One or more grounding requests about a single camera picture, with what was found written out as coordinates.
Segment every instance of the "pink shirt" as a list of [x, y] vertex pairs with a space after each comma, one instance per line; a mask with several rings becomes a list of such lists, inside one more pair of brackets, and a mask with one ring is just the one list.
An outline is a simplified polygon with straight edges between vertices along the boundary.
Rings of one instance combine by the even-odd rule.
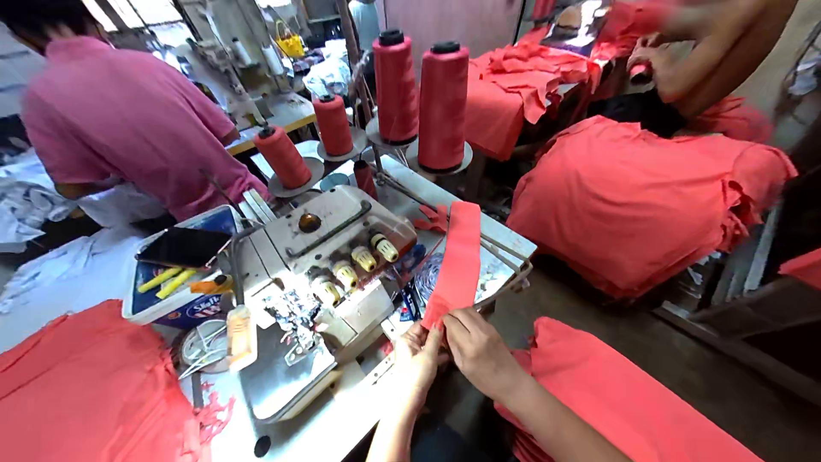
[[267, 188], [225, 151], [231, 120], [180, 72], [154, 56], [97, 39], [59, 39], [29, 86], [22, 119], [54, 182], [116, 176], [159, 199], [179, 220]]

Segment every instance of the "smartphone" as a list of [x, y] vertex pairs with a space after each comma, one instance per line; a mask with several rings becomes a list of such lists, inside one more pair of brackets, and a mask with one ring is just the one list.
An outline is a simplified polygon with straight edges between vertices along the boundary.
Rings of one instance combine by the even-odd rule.
[[138, 261], [183, 268], [205, 268], [228, 243], [231, 235], [204, 229], [169, 228], [137, 254]]

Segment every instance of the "man in pink shirt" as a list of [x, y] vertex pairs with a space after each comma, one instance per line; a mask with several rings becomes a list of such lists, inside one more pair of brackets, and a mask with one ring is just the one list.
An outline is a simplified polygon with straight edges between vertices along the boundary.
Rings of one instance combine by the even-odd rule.
[[160, 200], [178, 220], [267, 188], [225, 151], [239, 133], [180, 72], [148, 53], [112, 48], [81, 0], [4, 2], [0, 21], [47, 58], [23, 100], [22, 120], [70, 199], [119, 178]]

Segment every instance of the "spool base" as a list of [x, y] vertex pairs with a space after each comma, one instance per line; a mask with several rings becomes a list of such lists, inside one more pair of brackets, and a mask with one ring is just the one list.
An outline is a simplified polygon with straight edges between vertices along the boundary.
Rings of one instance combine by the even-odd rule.
[[316, 148], [316, 153], [319, 154], [319, 157], [330, 162], [345, 162], [346, 160], [353, 159], [368, 147], [368, 137], [365, 135], [365, 130], [358, 127], [351, 127], [351, 138], [354, 141], [354, 147], [346, 154], [330, 155], [325, 150], [325, 145], [321, 142]]
[[467, 169], [467, 166], [470, 165], [470, 162], [473, 161], [473, 148], [467, 144], [465, 141], [465, 157], [462, 158], [461, 164], [451, 168], [451, 169], [444, 169], [444, 170], [434, 170], [434, 169], [427, 169], [419, 164], [419, 141], [414, 141], [410, 144], [408, 151], [405, 153], [406, 159], [408, 159], [408, 168], [415, 172], [425, 172], [430, 173], [431, 175], [435, 175], [438, 177], [443, 177], [447, 175], [453, 175], [456, 173], [461, 172], [464, 169]]
[[293, 197], [299, 196], [305, 191], [311, 189], [319, 180], [322, 179], [322, 176], [325, 174], [325, 164], [323, 164], [322, 160], [315, 159], [313, 157], [305, 157], [305, 165], [310, 170], [310, 180], [304, 185], [294, 188], [288, 189], [282, 185], [282, 182], [279, 181], [276, 174], [271, 175], [270, 181], [268, 181], [268, 192], [271, 193], [271, 196], [274, 197]]
[[389, 141], [382, 138], [382, 134], [379, 133], [379, 118], [374, 117], [370, 119], [368, 125], [365, 126], [365, 133], [368, 135], [368, 140], [374, 144], [374, 146], [378, 147], [379, 149], [383, 150], [396, 150], [401, 148], [406, 148], [410, 146], [411, 143], [416, 141], [417, 135], [414, 135], [408, 140], [404, 141]]

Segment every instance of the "garment pile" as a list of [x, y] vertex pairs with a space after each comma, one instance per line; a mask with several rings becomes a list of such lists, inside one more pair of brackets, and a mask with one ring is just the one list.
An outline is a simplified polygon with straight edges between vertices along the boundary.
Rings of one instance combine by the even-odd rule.
[[465, 138], [486, 155], [508, 160], [525, 120], [537, 123], [548, 107], [558, 109], [560, 84], [584, 84], [592, 95], [600, 77], [601, 68], [588, 58], [526, 37], [471, 59]]
[[797, 176], [780, 150], [663, 139], [596, 116], [560, 132], [516, 185], [507, 226], [614, 298], [635, 298], [762, 222]]
[[0, 354], [7, 460], [208, 460], [234, 400], [195, 410], [149, 326], [108, 300], [50, 322]]
[[[534, 323], [530, 350], [519, 364], [565, 406], [634, 462], [761, 462], [630, 360], [587, 332], [548, 317]], [[552, 462], [513, 414], [496, 410], [517, 430], [521, 462]]]

